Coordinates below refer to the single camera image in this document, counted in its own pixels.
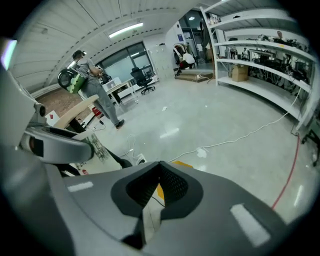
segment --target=white metal shelving unit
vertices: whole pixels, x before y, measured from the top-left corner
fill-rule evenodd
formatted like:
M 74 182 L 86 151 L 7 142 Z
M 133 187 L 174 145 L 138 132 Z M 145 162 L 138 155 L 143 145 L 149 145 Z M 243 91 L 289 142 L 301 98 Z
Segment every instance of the white metal shelving unit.
M 302 33 L 295 19 L 285 16 L 279 15 L 279 12 L 275 11 L 274 14 L 272 11 L 266 11 L 265 14 L 248 14 L 246 16 L 230 18 L 228 20 L 224 20 L 222 22 L 209 25 L 206 13 L 214 14 L 220 17 L 233 15 L 236 13 L 240 13 L 243 11 L 250 11 L 256 9 L 274 9 L 281 10 L 282 7 L 275 0 L 224 0 L 220 1 L 206 9 L 201 8 L 201 12 L 206 22 L 206 26 L 209 30 L 210 40 L 212 45 L 215 47 L 225 46 L 225 47 L 255 47 L 260 49 L 269 49 L 281 51 L 283 53 L 295 56 L 299 59 L 307 61 L 309 63 L 313 63 L 313 83 L 312 86 L 306 84 L 303 81 L 299 81 L 294 77 L 287 75 L 286 73 L 280 72 L 273 68 L 257 64 L 251 61 L 239 60 L 239 59 L 229 59 L 229 58 L 218 58 L 216 55 L 216 51 L 213 53 L 214 64 L 215 64 L 215 81 L 216 85 L 219 83 L 230 84 L 233 86 L 237 86 L 243 88 L 245 90 L 251 91 L 257 95 L 260 95 L 269 101 L 277 104 L 287 112 L 289 112 L 293 117 L 295 117 L 299 124 L 297 129 L 301 127 L 301 125 L 307 125 L 310 121 L 316 105 L 320 99 L 320 85 L 318 81 L 320 81 L 320 70 L 318 66 L 318 60 L 315 56 L 304 52 L 295 47 L 291 47 L 288 45 L 269 42 L 269 41 L 257 41 L 257 40 L 238 40 L 238 41 L 225 41 L 214 43 L 213 35 L 211 30 L 222 30 L 233 31 L 239 29 L 248 29 L 248 28 L 261 28 L 261 29 L 276 29 L 283 30 L 287 32 L 294 33 L 296 35 L 301 36 Z M 257 78 L 249 77 L 249 80 L 243 82 L 235 82 L 230 77 L 223 76 L 219 77 L 218 71 L 218 63 L 234 63 L 234 64 L 242 64 L 251 67 L 256 67 L 261 70 L 265 70 L 276 74 L 293 84 L 299 86 L 302 90 L 309 93 L 309 97 L 304 106 L 299 106 L 300 101 L 293 104 L 295 97 L 291 95 L 290 92 L 272 84 L 266 82 L 264 80 L 260 80 Z

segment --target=black cap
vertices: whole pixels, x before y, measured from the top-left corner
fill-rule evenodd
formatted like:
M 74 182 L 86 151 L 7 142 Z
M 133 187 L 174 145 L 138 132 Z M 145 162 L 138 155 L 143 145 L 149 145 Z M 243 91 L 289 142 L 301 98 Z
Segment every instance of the black cap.
M 73 54 L 72 54 L 72 58 L 75 59 L 78 55 L 83 54 L 82 50 L 76 50 Z

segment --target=black shoe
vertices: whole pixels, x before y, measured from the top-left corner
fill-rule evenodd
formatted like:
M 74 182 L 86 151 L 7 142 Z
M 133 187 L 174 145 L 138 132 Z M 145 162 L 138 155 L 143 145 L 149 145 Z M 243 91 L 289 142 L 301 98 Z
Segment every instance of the black shoe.
M 121 120 L 116 126 L 115 126 L 115 128 L 117 129 L 117 130 L 119 130 L 123 125 L 124 125 L 124 123 L 125 123 L 125 120 Z

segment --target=gray pants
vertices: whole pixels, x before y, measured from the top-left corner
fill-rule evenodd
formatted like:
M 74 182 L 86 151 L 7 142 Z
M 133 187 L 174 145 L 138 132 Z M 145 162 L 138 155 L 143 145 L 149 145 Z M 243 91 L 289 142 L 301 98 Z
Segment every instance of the gray pants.
M 115 126 L 119 123 L 115 106 L 98 81 L 88 81 L 87 84 L 81 88 L 81 91 L 87 97 L 98 95 L 99 98 L 93 103 L 93 105 L 108 119 L 110 119 Z

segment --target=white tape strip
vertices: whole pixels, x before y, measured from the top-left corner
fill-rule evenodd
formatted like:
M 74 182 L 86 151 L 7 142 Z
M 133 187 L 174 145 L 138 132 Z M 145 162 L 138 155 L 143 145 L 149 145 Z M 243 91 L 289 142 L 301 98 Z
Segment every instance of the white tape strip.
M 76 191 L 79 191 L 79 190 L 85 190 L 85 189 L 91 188 L 93 186 L 94 186 L 94 184 L 91 181 L 88 181 L 88 182 L 85 182 L 85 183 L 80 183 L 80 184 L 77 184 L 77 185 L 68 186 L 67 188 L 68 188 L 68 190 L 70 192 L 76 192 Z
M 271 238 L 270 234 L 242 204 L 232 206 L 230 211 L 254 247 L 261 246 Z

